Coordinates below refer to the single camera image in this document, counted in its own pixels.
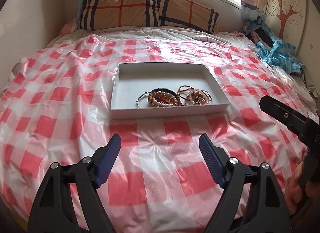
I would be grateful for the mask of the person's right hand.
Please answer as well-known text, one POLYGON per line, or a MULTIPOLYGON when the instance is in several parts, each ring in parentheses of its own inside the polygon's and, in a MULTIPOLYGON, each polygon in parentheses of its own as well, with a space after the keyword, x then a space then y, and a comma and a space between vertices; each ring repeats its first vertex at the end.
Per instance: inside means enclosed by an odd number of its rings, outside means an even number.
MULTIPOLYGON (((301 162, 295 169, 290 183, 285 189, 285 202, 289 209, 289 214, 293 215, 297 210, 297 204, 302 200, 303 190, 299 186, 298 181, 302 175, 303 162, 301 162)), ((307 182, 305 193, 313 200, 319 199, 319 183, 307 182)))

